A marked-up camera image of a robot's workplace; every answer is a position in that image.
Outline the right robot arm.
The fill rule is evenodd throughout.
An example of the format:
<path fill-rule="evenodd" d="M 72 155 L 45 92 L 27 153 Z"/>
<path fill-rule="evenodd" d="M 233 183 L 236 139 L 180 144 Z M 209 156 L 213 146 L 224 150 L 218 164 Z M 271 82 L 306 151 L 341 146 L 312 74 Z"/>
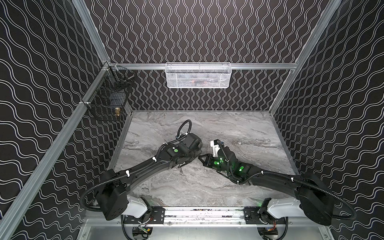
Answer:
<path fill-rule="evenodd" d="M 330 226 L 335 200 L 327 186 L 314 174 L 286 175 L 241 162 L 228 147 L 213 154 L 200 155 L 203 166 L 214 169 L 236 185 L 249 184 L 272 189 L 300 201 L 304 215 L 313 222 Z"/>

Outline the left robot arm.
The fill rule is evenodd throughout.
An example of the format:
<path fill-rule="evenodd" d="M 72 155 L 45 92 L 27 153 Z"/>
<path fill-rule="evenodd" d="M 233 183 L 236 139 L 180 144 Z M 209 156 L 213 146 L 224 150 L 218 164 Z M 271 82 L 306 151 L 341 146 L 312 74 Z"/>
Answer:
<path fill-rule="evenodd" d="M 131 216 L 145 222 L 150 218 L 152 208 L 143 198 L 130 193 L 146 180 L 176 166 L 189 164 L 202 150 L 202 140 L 195 134 L 188 134 L 176 144 L 168 144 L 151 159 L 132 168 L 115 172 L 108 170 L 102 175 L 101 186 L 96 188 L 96 200 L 107 221 L 121 215 Z"/>

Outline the white mesh basket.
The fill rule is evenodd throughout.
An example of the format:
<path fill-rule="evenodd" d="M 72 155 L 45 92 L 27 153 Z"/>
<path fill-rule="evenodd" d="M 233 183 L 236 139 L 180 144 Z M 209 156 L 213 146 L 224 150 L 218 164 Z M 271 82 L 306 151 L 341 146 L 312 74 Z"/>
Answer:
<path fill-rule="evenodd" d="M 165 66 L 167 87 L 171 89 L 226 89 L 229 87 L 230 63 L 176 63 Z"/>

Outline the brass object in basket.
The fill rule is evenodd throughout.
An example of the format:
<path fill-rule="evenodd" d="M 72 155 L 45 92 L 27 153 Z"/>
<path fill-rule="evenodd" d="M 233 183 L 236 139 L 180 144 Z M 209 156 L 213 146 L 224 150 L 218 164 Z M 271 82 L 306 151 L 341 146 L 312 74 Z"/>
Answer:
<path fill-rule="evenodd" d="M 115 108 L 115 115 L 116 115 L 116 117 L 120 117 L 120 115 L 121 115 L 121 108 Z"/>

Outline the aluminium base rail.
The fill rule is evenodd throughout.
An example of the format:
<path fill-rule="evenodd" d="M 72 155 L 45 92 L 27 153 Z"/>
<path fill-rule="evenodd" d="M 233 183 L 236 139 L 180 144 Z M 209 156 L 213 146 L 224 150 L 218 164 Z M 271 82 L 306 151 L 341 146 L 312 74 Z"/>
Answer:
<path fill-rule="evenodd" d="M 123 215 L 127 225 L 148 227 L 272 227 L 285 219 L 259 214 L 259 207 L 152 207 L 144 220 Z"/>

